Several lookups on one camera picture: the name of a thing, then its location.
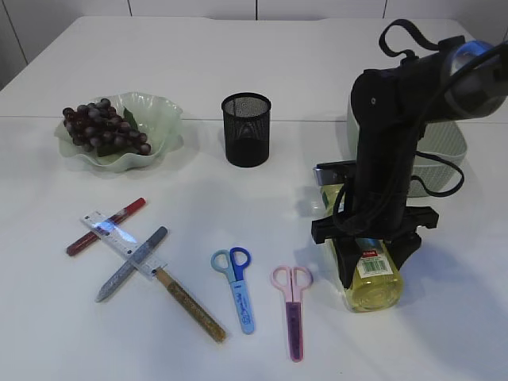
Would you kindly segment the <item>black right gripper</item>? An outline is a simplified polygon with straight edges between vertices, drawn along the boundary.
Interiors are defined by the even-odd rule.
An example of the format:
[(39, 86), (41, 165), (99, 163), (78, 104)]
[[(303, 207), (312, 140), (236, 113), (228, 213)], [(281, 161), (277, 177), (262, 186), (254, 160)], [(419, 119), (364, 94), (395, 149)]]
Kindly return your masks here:
[(421, 247), (417, 227), (437, 227), (439, 215), (429, 206), (408, 206), (407, 191), (395, 192), (372, 221), (364, 222), (345, 206), (351, 202), (352, 190), (343, 186), (323, 186), (321, 195), (325, 217), (312, 222), (314, 242), (322, 244), (335, 239), (337, 267), (344, 289), (350, 288), (361, 250), (352, 237), (385, 240), (383, 243), (398, 270)]

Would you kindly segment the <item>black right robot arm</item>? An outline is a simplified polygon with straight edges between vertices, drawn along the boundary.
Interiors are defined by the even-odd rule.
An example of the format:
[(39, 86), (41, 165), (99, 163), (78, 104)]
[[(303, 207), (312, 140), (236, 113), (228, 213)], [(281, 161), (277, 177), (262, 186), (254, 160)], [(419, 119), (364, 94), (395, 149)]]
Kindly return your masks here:
[(399, 66), (356, 79), (349, 97), (359, 126), (356, 157), (315, 167), (321, 185), (340, 191), (330, 216), (311, 226), (316, 243), (334, 243), (344, 287), (352, 285), (360, 238), (385, 242), (401, 267), (421, 246), (418, 228), (437, 226), (432, 208), (406, 203), (426, 126), (489, 116), (506, 96), (506, 44), (463, 37), (442, 40), (423, 58), (407, 52)]

